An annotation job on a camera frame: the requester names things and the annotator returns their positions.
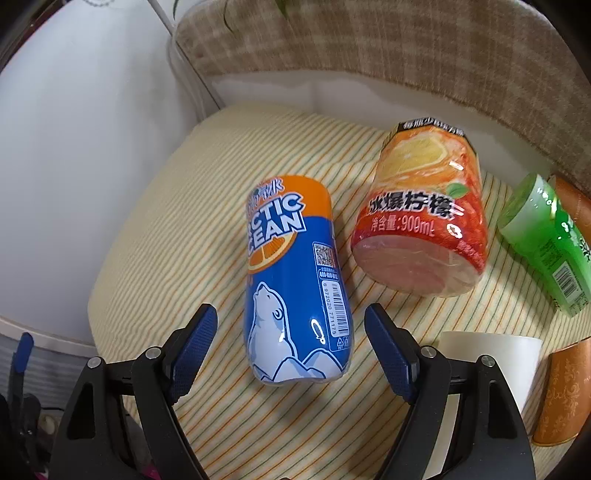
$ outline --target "green plant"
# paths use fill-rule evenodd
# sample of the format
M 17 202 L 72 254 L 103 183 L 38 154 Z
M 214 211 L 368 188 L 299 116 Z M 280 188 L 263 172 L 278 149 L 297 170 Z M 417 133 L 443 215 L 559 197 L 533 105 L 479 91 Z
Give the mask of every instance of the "green plant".
M 230 28 L 230 25 L 228 25 L 228 21 L 226 20 L 226 11 L 228 10 L 228 3 L 230 0 L 226 0 L 226 2 L 224 3 L 223 6 L 223 24 L 226 25 L 226 28 L 234 33 L 234 30 L 232 30 Z M 275 3 L 277 4 L 277 8 L 279 9 L 279 11 L 281 12 L 281 15 L 283 15 L 285 17 L 285 19 L 287 20 L 287 2 L 290 0 L 275 0 Z M 173 19 L 176 18 L 177 16 L 177 7 L 178 7 L 178 3 L 180 2 L 180 0 L 174 0 L 173 3 Z

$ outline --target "barcode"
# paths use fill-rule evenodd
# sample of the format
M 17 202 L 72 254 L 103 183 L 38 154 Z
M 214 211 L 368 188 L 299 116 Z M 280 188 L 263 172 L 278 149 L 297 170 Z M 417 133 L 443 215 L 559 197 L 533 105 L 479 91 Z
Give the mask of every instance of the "barcode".
M 329 319 L 330 334 L 333 337 L 348 336 L 349 319 L 347 318 L 347 310 L 339 282 L 323 280 L 322 293 Z
M 572 302 L 583 292 L 568 263 L 563 262 L 552 276 L 556 280 L 567 302 Z

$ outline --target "yellow striped fabric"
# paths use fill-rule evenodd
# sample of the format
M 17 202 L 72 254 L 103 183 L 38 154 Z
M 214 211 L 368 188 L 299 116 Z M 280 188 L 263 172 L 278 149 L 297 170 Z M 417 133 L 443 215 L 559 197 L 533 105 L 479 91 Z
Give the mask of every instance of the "yellow striped fabric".
M 96 344 L 107 361 L 160 345 L 202 302 L 217 308 L 213 345 L 176 408 L 212 480 L 373 477 L 407 411 L 365 336 L 363 312 L 375 301 L 422 344 L 444 330 L 541 338 L 543 361 L 524 411 L 529 431 L 544 394 L 547 355 L 591 333 L 589 309 L 575 319 L 557 313 L 539 276 L 496 232 L 511 192 L 489 174 L 483 178 L 489 261 L 473 291 L 425 299 L 368 278 L 349 241 L 385 134 L 278 105 L 227 108 L 197 126 L 174 153 L 113 244 L 89 303 Z M 349 372 L 330 384 L 263 386 L 246 360 L 244 202 L 257 182 L 277 174 L 318 179 L 332 197 L 355 353 Z M 539 478 L 566 448 L 534 448 Z

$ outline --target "white wall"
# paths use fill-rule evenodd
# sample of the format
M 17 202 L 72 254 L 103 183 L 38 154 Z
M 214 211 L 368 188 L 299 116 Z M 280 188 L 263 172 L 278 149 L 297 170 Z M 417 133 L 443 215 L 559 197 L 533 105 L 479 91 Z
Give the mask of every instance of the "white wall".
M 0 73 L 0 316 L 92 343 L 108 248 L 196 124 L 168 38 L 146 0 L 75 0 Z

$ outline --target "screw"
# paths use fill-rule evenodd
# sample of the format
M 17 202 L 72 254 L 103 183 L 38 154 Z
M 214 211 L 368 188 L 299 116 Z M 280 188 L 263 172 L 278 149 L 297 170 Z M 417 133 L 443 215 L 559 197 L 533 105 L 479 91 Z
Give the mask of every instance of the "screw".
M 158 348 L 157 346 L 153 346 L 152 348 L 148 348 L 146 350 L 146 357 L 150 360 L 153 360 L 154 358 L 158 358 L 161 353 L 162 350 L 160 348 Z
M 432 346 L 424 346 L 421 348 L 421 355 L 426 356 L 427 358 L 433 358 L 437 355 L 437 350 L 435 350 Z
M 96 368 L 100 365 L 102 361 L 103 359 L 101 357 L 94 356 L 90 360 L 88 360 L 88 363 L 86 365 L 88 365 L 88 368 Z
M 482 363 L 485 364 L 487 367 L 494 367 L 495 366 L 495 359 L 489 355 L 482 355 Z

